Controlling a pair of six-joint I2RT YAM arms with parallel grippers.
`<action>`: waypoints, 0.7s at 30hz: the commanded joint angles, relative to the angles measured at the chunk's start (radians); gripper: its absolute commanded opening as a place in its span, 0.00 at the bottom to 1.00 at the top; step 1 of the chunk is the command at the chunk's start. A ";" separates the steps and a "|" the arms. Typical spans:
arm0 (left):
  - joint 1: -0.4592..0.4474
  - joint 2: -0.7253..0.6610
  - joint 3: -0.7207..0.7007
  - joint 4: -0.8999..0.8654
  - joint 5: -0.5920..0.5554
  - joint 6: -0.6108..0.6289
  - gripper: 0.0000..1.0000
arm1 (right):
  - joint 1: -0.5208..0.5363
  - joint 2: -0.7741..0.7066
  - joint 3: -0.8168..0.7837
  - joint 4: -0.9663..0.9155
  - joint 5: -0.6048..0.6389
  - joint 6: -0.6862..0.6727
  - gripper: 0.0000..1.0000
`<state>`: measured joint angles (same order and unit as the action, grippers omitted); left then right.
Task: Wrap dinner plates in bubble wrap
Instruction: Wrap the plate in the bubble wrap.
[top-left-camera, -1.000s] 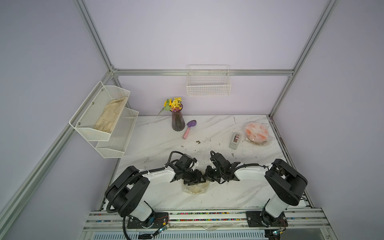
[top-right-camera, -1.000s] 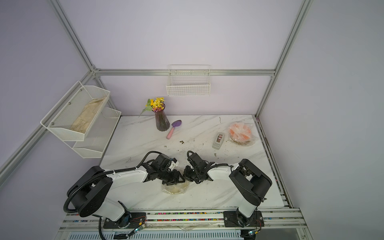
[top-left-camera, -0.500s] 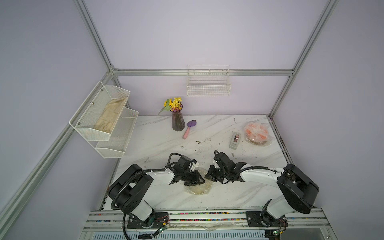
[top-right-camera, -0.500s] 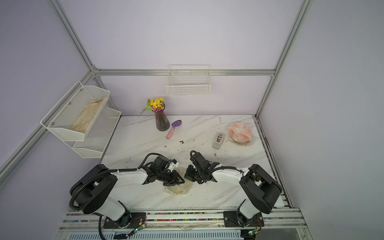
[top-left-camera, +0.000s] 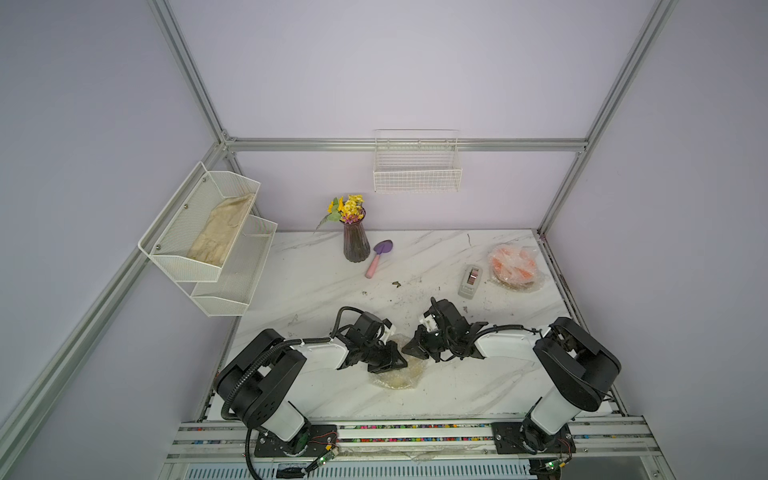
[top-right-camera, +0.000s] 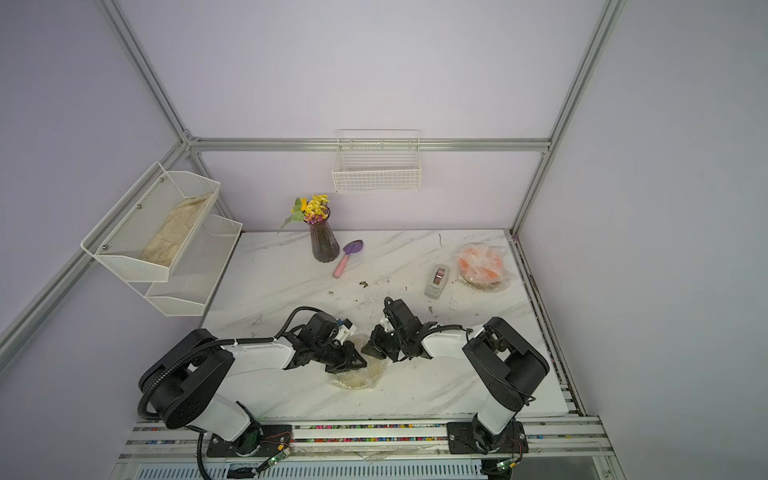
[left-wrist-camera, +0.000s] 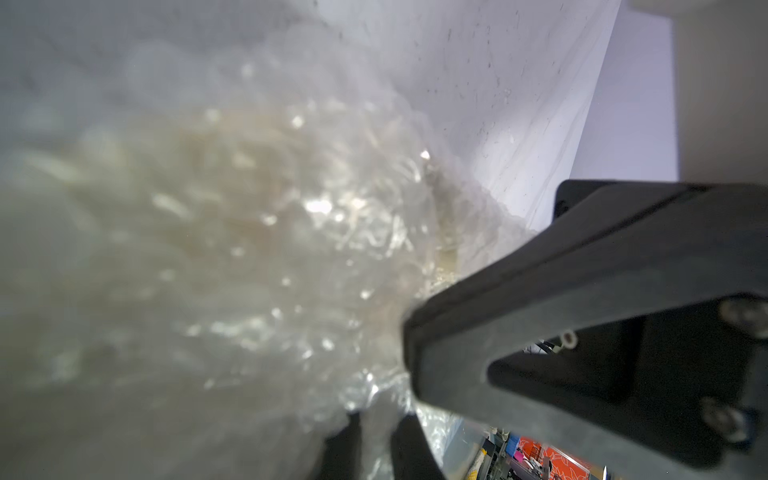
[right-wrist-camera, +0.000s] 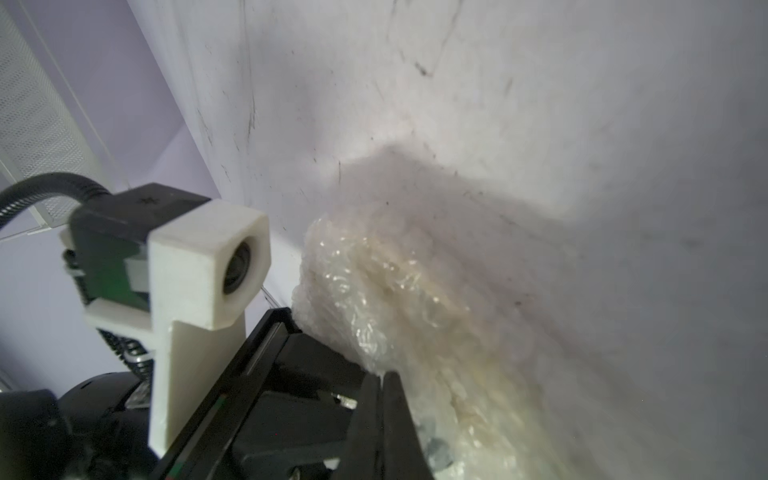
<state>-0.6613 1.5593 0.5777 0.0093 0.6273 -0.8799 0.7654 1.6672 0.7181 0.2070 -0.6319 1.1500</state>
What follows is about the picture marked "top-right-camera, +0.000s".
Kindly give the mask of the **orange dinner plate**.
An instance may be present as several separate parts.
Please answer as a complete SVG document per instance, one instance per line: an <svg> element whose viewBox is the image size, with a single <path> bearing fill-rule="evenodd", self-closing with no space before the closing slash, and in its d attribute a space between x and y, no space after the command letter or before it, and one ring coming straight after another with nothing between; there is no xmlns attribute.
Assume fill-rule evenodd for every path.
<svg viewBox="0 0 768 480"><path fill-rule="evenodd" d="M462 278L476 285L492 285L505 278L502 252L494 247L466 245L458 252L457 264Z"/></svg>

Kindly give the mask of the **white tape dispenser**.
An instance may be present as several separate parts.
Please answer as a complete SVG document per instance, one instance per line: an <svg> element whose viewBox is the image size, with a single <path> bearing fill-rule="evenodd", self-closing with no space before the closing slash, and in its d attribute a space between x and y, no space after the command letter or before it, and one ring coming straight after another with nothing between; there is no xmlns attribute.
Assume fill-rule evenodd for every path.
<svg viewBox="0 0 768 480"><path fill-rule="evenodd" d="M424 294L431 299L439 299L449 280L450 270L445 265L435 265L432 269Z"/></svg>

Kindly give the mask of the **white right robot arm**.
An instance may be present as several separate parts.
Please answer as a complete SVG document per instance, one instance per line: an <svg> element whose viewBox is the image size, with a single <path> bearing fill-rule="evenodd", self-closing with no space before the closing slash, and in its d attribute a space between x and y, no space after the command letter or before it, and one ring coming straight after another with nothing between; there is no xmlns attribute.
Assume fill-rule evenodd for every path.
<svg viewBox="0 0 768 480"><path fill-rule="evenodd" d="M384 319L362 348L365 355L393 362L415 358L465 358L487 397L468 422L446 426L452 454L510 454L520 459L529 451L517 414L535 400L534 392L550 372L544 356L500 317L485 324L423 323L406 303L387 297Z"/></svg>

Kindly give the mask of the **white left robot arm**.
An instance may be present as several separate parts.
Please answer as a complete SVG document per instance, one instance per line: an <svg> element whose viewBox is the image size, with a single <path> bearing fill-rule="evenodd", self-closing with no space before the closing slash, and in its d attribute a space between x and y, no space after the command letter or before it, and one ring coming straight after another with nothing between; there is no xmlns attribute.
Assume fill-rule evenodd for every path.
<svg viewBox="0 0 768 480"><path fill-rule="evenodd" d="M295 308L268 337L222 339L195 329L142 375L137 414L169 429L210 434L240 457L285 445L288 432L265 433L242 402L219 392L221 385L248 367L287 371L317 363L333 375L361 370L367 362L349 339L353 331L350 321L311 306Z"/></svg>

